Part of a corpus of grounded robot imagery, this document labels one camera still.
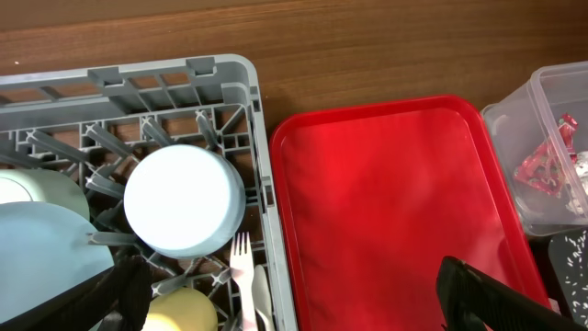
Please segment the rice and food scraps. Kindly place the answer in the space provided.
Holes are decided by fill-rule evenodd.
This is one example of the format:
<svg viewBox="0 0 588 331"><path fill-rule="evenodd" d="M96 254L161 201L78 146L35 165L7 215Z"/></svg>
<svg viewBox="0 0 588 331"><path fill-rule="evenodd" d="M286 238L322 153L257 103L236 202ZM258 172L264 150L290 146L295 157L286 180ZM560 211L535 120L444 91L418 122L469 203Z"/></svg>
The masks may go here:
<svg viewBox="0 0 588 331"><path fill-rule="evenodd" d="M587 311L587 231L565 234L562 249L565 297L573 314L584 315Z"/></svg>

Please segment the red plastic snack wrapper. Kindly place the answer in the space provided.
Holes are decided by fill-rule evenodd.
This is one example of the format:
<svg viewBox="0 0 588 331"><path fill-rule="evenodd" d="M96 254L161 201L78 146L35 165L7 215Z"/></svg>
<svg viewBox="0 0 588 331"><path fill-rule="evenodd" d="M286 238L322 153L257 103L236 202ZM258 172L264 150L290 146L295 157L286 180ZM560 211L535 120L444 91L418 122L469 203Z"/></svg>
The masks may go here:
<svg viewBox="0 0 588 331"><path fill-rule="evenodd" d="M558 120L559 133L564 141L566 152L572 162L578 159L573 147L573 135L577 131L578 122L569 114L565 113ZM557 198L565 182L565 175L562 170L554 144L547 138L539 147L528 156L523 163L514 171L514 178L529 187L545 192Z"/></svg>

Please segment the yellow plastic cup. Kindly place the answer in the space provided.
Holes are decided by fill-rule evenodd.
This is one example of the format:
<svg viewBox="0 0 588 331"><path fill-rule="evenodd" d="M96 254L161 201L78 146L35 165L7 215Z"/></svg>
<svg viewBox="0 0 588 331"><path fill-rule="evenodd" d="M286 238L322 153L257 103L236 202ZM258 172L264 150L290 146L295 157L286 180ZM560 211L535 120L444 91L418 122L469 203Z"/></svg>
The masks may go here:
<svg viewBox="0 0 588 331"><path fill-rule="evenodd" d="M202 292L180 288L151 301L142 331L217 331L218 316Z"/></svg>

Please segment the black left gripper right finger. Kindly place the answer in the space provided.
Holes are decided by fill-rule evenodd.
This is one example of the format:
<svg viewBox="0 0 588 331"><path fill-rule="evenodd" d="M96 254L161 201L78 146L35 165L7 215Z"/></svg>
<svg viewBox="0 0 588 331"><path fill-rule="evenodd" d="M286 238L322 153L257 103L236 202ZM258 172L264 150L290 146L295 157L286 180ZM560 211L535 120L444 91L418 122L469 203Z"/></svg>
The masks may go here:
<svg viewBox="0 0 588 331"><path fill-rule="evenodd" d="M446 331L583 331L455 257L442 259L435 285Z"/></svg>

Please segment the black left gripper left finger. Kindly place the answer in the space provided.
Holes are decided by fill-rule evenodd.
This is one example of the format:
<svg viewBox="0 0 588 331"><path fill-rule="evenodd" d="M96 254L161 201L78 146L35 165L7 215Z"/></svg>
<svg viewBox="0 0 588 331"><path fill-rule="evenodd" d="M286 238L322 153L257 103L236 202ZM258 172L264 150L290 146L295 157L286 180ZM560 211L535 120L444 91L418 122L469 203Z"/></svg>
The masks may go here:
<svg viewBox="0 0 588 331"><path fill-rule="evenodd" d="M153 297L153 273L139 256L109 268L47 302L1 324L3 330L141 330Z"/></svg>

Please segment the white plastic fork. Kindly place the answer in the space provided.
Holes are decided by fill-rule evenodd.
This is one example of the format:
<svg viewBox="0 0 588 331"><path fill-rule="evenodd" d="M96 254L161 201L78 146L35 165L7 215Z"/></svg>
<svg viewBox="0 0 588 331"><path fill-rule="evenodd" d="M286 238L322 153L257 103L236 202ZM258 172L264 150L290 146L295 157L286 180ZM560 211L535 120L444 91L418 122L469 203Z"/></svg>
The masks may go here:
<svg viewBox="0 0 588 331"><path fill-rule="evenodd" d="M254 260L250 235L238 233L232 239L230 268L232 279L239 288L243 331L257 331L253 299Z"/></svg>

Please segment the light green bowl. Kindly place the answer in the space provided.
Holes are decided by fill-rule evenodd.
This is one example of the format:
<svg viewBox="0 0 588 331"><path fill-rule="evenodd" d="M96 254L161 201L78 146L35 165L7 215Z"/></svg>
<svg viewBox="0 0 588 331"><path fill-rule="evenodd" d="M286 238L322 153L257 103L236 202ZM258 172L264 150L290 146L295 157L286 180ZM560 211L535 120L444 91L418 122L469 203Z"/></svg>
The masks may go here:
<svg viewBox="0 0 588 331"><path fill-rule="evenodd" d="M25 201L59 205L90 220L85 194L68 176L47 169L2 169L1 203Z"/></svg>

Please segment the light blue plate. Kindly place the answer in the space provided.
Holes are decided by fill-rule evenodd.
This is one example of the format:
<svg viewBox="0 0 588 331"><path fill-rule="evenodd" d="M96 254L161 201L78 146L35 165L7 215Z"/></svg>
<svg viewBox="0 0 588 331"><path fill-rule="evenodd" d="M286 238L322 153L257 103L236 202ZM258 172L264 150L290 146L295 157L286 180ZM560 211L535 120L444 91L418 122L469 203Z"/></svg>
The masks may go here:
<svg viewBox="0 0 588 331"><path fill-rule="evenodd" d="M1 321L6 322L114 266L110 250L90 245L96 228L80 214L45 202L1 206Z"/></svg>

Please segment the light blue small bowl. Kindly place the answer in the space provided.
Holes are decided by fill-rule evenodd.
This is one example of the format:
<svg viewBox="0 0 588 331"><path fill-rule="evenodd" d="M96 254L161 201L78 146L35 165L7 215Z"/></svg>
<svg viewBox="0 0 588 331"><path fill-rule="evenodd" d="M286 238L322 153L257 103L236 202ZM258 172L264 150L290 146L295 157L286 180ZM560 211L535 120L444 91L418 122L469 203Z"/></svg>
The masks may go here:
<svg viewBox="0 0 588 331"><path fill-rule="evenodd" d="M123 197L133 232L156 253L175 259L220 250L237 232L245 204L236 168L187 144L146 156L130 174Z"/></svg>

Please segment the white paper napkin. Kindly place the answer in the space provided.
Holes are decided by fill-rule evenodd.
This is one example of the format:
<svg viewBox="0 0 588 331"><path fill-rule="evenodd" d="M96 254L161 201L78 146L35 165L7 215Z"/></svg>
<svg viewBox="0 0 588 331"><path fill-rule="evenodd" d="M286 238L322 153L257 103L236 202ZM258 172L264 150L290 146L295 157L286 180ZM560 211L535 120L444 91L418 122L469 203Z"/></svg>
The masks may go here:
<svg viewBox="0 0 588 331"><path fill-rule="evenodd" d="M582 192L587 195L587 152L577 153L576 161L574 162L575 172L582 184ZM576 215L583 215L583 209L578 199L576 191L571 192L571 200L567 205L567 209Z"/></svg>

